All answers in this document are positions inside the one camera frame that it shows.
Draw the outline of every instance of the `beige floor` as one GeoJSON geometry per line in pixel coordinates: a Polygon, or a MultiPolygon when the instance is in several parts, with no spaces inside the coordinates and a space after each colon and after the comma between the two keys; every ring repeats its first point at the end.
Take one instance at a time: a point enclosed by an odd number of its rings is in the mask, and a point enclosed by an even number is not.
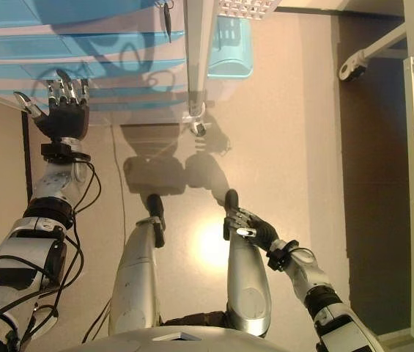
{"type": "MultiPolygon", "coordinates": [[[[124,243],[114,146],[128,233],[147,215],[140,194],[163,195],[166,245],[157,251],[163,319],[225,308],[228,243],[215,197],[228,187],[284,240],[310,246],[348,299],[332,21],[274,13],[254,23],[254,74],[229,102],[208,109],[212,128],[203,139],[178,126],[89,130],[84,144],[103,194],[78,219],[84,274],[66,290],[59,322],[29,352],[78,344],[111,295],[124,243]]],[[[33,131],[38,153],[40,138],[33,131]]],[[[34,177],[42,166],[33,155],[34,177]]],[[[271,271],[268,277],[273,320],[267,339],[291,351],[312,351],[317,337],[288,277],[271,271]]]]}

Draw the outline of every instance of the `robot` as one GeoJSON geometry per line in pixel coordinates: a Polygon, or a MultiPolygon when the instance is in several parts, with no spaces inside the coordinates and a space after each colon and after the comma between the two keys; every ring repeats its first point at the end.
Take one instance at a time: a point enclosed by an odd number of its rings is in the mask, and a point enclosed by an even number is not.
{"type": "MultiPolygon", "coordinates": [[[[76,231],[76,214],[88,187],[90,156],[83,153],[89,117],[87,80],[81,96],[62,70],[48,82],[49,115],[21,92],[15,96],[37,127],[51,140],[41,146],[48,162],[23,217],[0,245],[0,352],[24,351],[30,337],[56,314],[68,281],[66,248],[83,253],[76,231]],[[75,241],[69,236],[73,227],[75,241]],[[37,323],[37,302],[56,294],[56,303],[37,323]]],[[[72,352],[135,351],[285,351],[263,337],[270,325],[271,298],[259,250],[267,252],[268,266],[283,271],[297,298],[308,310],[319,337],[317,350],[383,352],[377,339],[337,296],[316,257],[297,241],[278,237],[272,225],[239,207],[237,192],[225,196],[223,237],[230,242],[228,302],[225,312],[189,315],[163,322],[157,299],[155,250],[164,245],[166,223],[157,194],[147,198],[149,216],[131,233],[119,262],[109,314],[109,336],[71,348],[72,352]]]]}

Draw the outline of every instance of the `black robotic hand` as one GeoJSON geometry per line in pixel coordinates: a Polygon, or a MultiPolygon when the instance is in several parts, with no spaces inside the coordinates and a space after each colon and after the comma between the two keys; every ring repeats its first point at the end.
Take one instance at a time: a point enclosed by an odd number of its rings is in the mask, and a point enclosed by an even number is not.
{"type": "Polygon", "coordinates": [[[272,242],[278,239],[277,232],[272,225],[250,211],[239,208],[238,195],[234,189],[226,193],[224,207],[226,210],[223,224],[225,240],[229,240],[229,233],[234,231],[267,252],[272,242]]]}
{"type": "Polygon", "coordinates": [[[14,92],[23,109],[33,118],[36,126],[52,141],[64,137],[83,139],[89,122],[88,81],[81,79],[81,98],[66,72],[57,70],[60,79],[47,81],[49,115],[45,114],[22,92],[14,92]]]}

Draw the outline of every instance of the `wire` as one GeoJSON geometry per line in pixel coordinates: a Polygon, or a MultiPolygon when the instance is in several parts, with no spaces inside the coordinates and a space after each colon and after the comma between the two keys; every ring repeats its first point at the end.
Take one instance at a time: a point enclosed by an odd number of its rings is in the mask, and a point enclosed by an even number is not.
{"type": "Polygon", "coordinates": [[[289,251],[289,253],[291,254],[291,253],[296,252],[296,251],[305,251],[305,252],[308,252],[310,255],[312,255],[312,257],[314,259],[316,259],[316,255],[314,255],[314,252],[312,250],[310,250],[309,248],[306,248],[306,247],[296,247],[296,248],[291,249],[289,251]]]}
{"type": "Polygon", "coordinates": [[[99,321],[99,319],[101,319],[101,317],[103,316],[103,314],[106,311],[106,309],[108,309],[110,303],[111,303],[111,299],[109,299],[107,301],[106,305],[103,307],[103,310],[101,310],[101,313],[99,313],[99,315],[96,317],[95,321],[92,322],[92,324],[89,327],[88,331],[85,333],[85,335],[84,335],[83,340],[81,341],[81,343],[85,343],[88,340],[89,334],[91,334],[91,331],[96,326],[96,324],[99,321]]]}
{"type": "MultiPolygon", "coordinates": [[[[58,306],[60,297],[62,295],[62,291],[65,288],[69,287],[72,283],[74,283],[74,281],[80,276],[80,274],[81,274],[81,272],[83,270],[83,266],[84,266],[84,255],[83,255],[83,251],[81,250],[81,242],[80,242],[80,238],[78,236],[78,231],[77,231],[77,228],[76,228],[76,214],[77,213],[80,213],[81,211],[83,211],[83,210],[85,210],[87,208],[89,208],[91,205],[93,205],[97,201],[97,199],[99,198],[99,196],[100,196],[100,194],[102,192],[102,186],[101,186],[101,182],[100,182],[99,176],[97,175],[96,170],[95,170],[95,167],[94,167],[93,164],[89,163],[88,161],[75,161],[75,162],[76,163],[86,164],[92,170],[92,176],[91,176],[91,178],[90,178],[90,180],[88,182],[88,186],[86,187],[83,196],[81,197],[81,199],[77,203],[77,205],[73,208],[74,209],[74,211],[73,211],[73,232],[75,234],[76,242],[73,241],[68,236],[65,236],[65,238],[72,244],[72,246],[75,247],[76,252],[75,252],[75,255],[72,258],[72,261],[71,261],[71,263],[70,263],[67,271],[65,272],[65,275],[64,275],[64,278],[62,280],[62,283],[60,284],[59,287],[46,288],[46,289],[39,290],[39,291],[34,292],[34,293],[30,293],[30,294],[25,295],[23,297],[20,297],[20,298],[14,300],[10,304],[8,304],[8,305],[6,305],[6,306],[4,306],[4,307],[2,307],[0,309],[0,316],[1,316],[5,312],[7,312],[8,310],[16,307],[17,305],[19,305],[19,304],[21,304],[21,303],[23,303],[23,302],[25,302],[25,301],[27,301],[27,300],[29,300],[31,298],[38,297],[38,296],[40,296],[40,298],[42,298],[42,297],[46,297],[46,296],[52,295],[54,293],[57,293],[57,296],[56,296],[56,299],[55,299],[55,302],[54,302],[53,305],[46,304],[46,305],[43,305],[40,308],[38,308],[38,309],[51,308],[51,312],[47,315],[47,317],[38,326],[36,326],[31,331],[27,331],[24,334],[21,343],[25,343],[25,341],[29,340],[32,337],[33,334],[35,334],[39,329],[41,329],[47,323],[47,321],[49,319],[51,319],[52,316],[58,316],[57,306],[58,306]],[[83,202],[83,200],[85,199],[85,197],[86,197],[86,195],[87,195],[87,193],[89,191],[89,188],[92,185],[92,181],[94,180],[94,178],[96,178],[97,184],[99,186],[99,189],[98,189],[98,192],[97,192],[96,197],[88,205],[85,205],[84,207],[82,207],[82,209],[80,209],[78,211],[75,211],[76,207],[78,205],[80,205],[83,202]],[[72,268],[75,265],[75,262],[76,262],[76,259],[78,258],[78,256],[81,258],[80,259],[80,266],[78,268],[78,271],[75,274],[75,276],[67,283],[68,276],[70,275],[70,272],[72,271],[72,268]]],[[[38,265],[35,265],[34,263],[29,262],[28,260],[25,260],[25,259],[20,258],[20,257],[12,256],[12,255],[2,255],[2,256],[0,256],[0,259],[11,259],[11,260],[17,260],[17,261],[19,261],[21,263],[24,263],[24,264],[26,264],[26,265],[34,268],[35,270],[38,270],[39,272],[43,273],[51,281],[53,281],[54,283],[57,283],[58,284],[58,280],[53,275],[51,275],[47,270],[45,270],[44,268],[39,267],[38,265]]]]}
{"type": "Polygon", "coordinates": [[[93,166],[93,164],[89,163],[88,161],[74,161],[76,164],[87,164],[87,166],[89,167],[89,169],[92,171],[91,174],[91,178],[89,179],[88,182],[88,186],[86,187],[86,189],[84,190],[83,195],[81,196],[80,200],[78,201],[78,203],[76,203],[75,207],[73,207],[74,210],[76,210],[76,208],[81,204],[81,202],[83,202],[84,198],[86,197],[86,195],[88,194],[89,188],[92,185],[92,181],[95,178],[95,167],[93,166]]]}
{"type": "MultiPolygon", "coordinates": [[[[65,239],[68,241],[68,242],[70,242],[71,244],[72,244],[72,246],[74,246],[75,247],[75,249],[79,252],[79,254],[80,254],[80,266],[79,266],[79,268],[78,268],[78,271],[77,271],[77,273],[75,274],[75,276],[70,280],[70,282],[68,282],[67,284],[65,284],[64,285],[64,289],[65,288],[67,288],[67,287],[69,287],[69,286],[71,286],[71,284],[72,283],[74,283],[77,279],[78,279],[78,277],[80,276],[80,274],[81,274],[81,272],[83,271],[83,266],[84,266],[84,256],[83,256],[83,251],[81,251],[81,248],[80,247],[78,247],[78,244],[77,243],[75,243],[75,241],[74,240],[72,240],[70,237],[68,237],[68,236],[65,236],[65,239]]],[[[42,297],[41,298],[44,298],[44,297],[47,297],[47,296],[50,296],[50,295],[53,295],[54,293],[46,293],[45,295],[42,295],[42,297]]]]}
{"type": "Polygon", "coordinates": [[[25,302],[25,301],[27,301],[27,300],[29,300],[31,298],[40,296],[43,293],[47,293],[47,292],[57,292],[58,290],[59,289],[56,288],[56,287],[54,287],[54,288],[46,288],[46,289],[43,289],[43,290],[39,290],[37,292],[30,293],[30,294],[25,295],[23,297],[20,297],[20,298],[16,299],[15,301],[11,302],[10,304],[7,304],[6,306],[2,307],[0,309],[0,316],[3,315],[3,313],[9,311],[10,309],[16,307],[17,305],[19,305],[19,304],[21,304],[21,303],[23,303],[23,302],[25,302]]]}
{"type": "Polygon", "coordinates": [[[0,259],[11,259],[11,260],[16,260],[18,262],[21,262],[23,264],[26,264],[27,266],[30,266],[31,268],[40,271],[41,273],[43,273],[44,275],[46,275],[51,281],[53,281],[54,284],[59,284],[59,280],[52,275],[51,273],[49,273],[47,270],[45,270],[44,268],[41,268],[40,266],[29,262],[26,259],[23,259],[21,257],[16,257],[15,255],[0,255],[0,259]]]}
{"type": "Polygon", "coordinates": [[[88,162],[88,161],[79,161],[79,160],[75,160],[74,163],[76,164],[86,164],[89,169],[92,171],[92,175],[91,178],[89,179],[88,182],[88,186],[85,188],[83,195],[81,196],[80,200],[78,201],[78,203],[76,203],[75,207],[73,208],[73,232],[75,234],[75,239],[76,242],[73,241],[70,237],[65,236],[65,239],[67,239],[67,241],[69,241],[76,249],[76,253],[73,256],[73,259],[67,269],[67,271],[65,272],[64,278],[62,280],[62,283],[59,287],[59,289],[56,291],[57,296],[55,298],[55,302],[53,303],[53,309],[51,310],[51,312],[47,315],[47,317],[45,317],[45,319],[35,328],[33,328],[31,331],[28,331],[24,336],[23,336],[23,342],[29,340],[33,334],[35,334],[39,329],[41,329],[51,318],[52,316],[57,316],[58,315],[58,311],[57,311],[57,306],[59,304],[59,300],[60,297],[62,295],[62,291],[69,287],[72,283],[74,283],[76,281],[76,279],[80,276],[81,272],[83,271],[83,266],[84,266],[84,255],[83,255],[83,251],[81,250],[81,242],[80,242],[80,238],[78,236],[78,231],[77,231],[77,227],[76,227],[76,214],[80,213],[81,211],[89,208],[91,205],[93,205],[97,199],[99,198],[99,196],[101,195],[102,192],[102,185],[100,182],[100,178],[96,173],[95,170],[95,166],[88,162]],[[98,191],[97,191],[97,195],[96,197],[87,205],[85,205],[84,207],[82,207],[79,210],[76,210],[76,208],[84,201],[84,199],[86,198],[86,195],[88,194],[89,189],[91,188],[92,182],[93,180],[96,178],[97,184],[98,184],[98,191]],[[75,264],[76,258],[80,257],[80,266],[78,268],[78,271],[76,272],[75,276],[68,282],[66,283],[68,276],[70,275],[70,272],[75,264]]]}
{"type": "Polygon", "coordinates": [[[101,330],[101,328],[104,325],[104,322],[106,321],[107,317],[109,316],[110,310],[108,310],[105,314],[104,314],[104,318],[101,320],[101,323],[99,324],[99,326],[97,327],[97,330],[95,332],[95,334],[93,335],[91,341],[94,341],[97,334],[99,334],[99,331],[101,330]]]}
{"type": "Polygon", "coordinates": [[[116,139],[114,136],[114,126],[111,125],[111,135],[112,135],[112,150],[114,152],[114,162],[117,168],[117,174],[119,175],[119,185],[120,185],[120,200],[122,203],[122,217],[124,220],[124,245],[127,242],[127,214],[125,211],[125,198],[124,198],[124,186],[122,182],[122,171],[120,170],[119,161],[117,160],[117,149],[116,149],[116,139]]]}
{"type": "Polygon", "coordinates": [[[57,306],[59,305],[59,301],[60,301],[60,297],[62,295],[62,291],[65,289],[65,283],[68,279],[68,276],[70,275],[70,272],[73,268],[73,266],[75,265],[75,261],[78,258],[78,256],[81,256],[81,263],[80,263],[80,269],[78,270],[78,273],[75,275],[74,279],[78,278],[82,268],[83,268],[83,264],[84,264],[84,256],[83,256],[83,252],[81,251],[81,242],[80,242],[80,238],[78,236],[78,231],[76,229],[76,214],[73,213],[73,233],[75,234],[75,239],[76,239],[76,246],[78,247],[78,249],[80,249],[79,251],[77,250],[75,252],[75,255],[72,258],[72,261],[70,263],[70,265],[68,266],[67,271],[65,272],[65,275],[63,277],[62,283],[60,284],[59,289],[57,290],[57,296],[55,298],[55,302],[53,303],[53,309],[51,310],[51,312],[47,315],[47,317],[45,317],[45,319],[40,322],[40,324],[38,326],[36,326],[35,328],[33,328],[31,331],[29,331],[28,333],[24,334],[23,339],[22,339],[22,343],[25,343],[25,341],[29,340],[32,335],[34,335],[39,329],[41,329],[51,318],[52,316],[57,316],[58,312],[57,312],[57,306]]]}
{"type": "Polygon", "coordinates": [[[93,164],[91,164],[89,161],[83,161],[83,160],[81,160],[81,161],[80,160],[77,160],[77,161],[74,161],[74,162],[75,163],[80,163],[80,164],[86,164],[89,167],[89,169],[91,169],[91,171],[92,171],[91,179],[89,180],[88,186],[86,187],[86,189],[85,189],[85,191],[83,193],[83,196],[81,197],[80,201],[78,203],[76,203],[76,205],[74,207],[75,213],[78,214],[78,213],[81,213],[83,210],[85,210],[85,209],[89,208],[90,206],[92,206],[99,199],[99,197],[100,197],[100,195],[101,195],[101,193],[103,191],[103,187],[101,185],[101,180],[100,180],[100,178],[99,178],[99,176],[98,176],[98,174],[96,172],[95,166],[93,164]],[[94,178],[96,178],[97,185],[98,185],[98,190],[97,190],[96,197],[91,202],[89,202],[87,205],[85,205],[84,207],[82,207],[81,209],[76,210],[77,207],[83,202],[84,198],[88,194],[88,190],[91,187],[91,184],[92,184],[92,181],[93,181],[94,178]]]}

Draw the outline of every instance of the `silver robot leg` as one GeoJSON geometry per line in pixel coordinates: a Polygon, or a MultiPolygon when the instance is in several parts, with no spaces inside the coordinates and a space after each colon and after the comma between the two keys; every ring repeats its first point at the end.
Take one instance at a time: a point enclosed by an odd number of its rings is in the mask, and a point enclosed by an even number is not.
{"type": "Polygon", "coordinates": [[[109,335],[159,326],[155,247],[162,236],[161,220],[152,216],[137,223],[117,269],[109,315],[109,335]]]}
{"type": "Polygon", "coordinates": [[[270,326],[270,290],[259,250],[236,233],[229,237],[229,322],[236,330],[265,336],[270,326]]]}

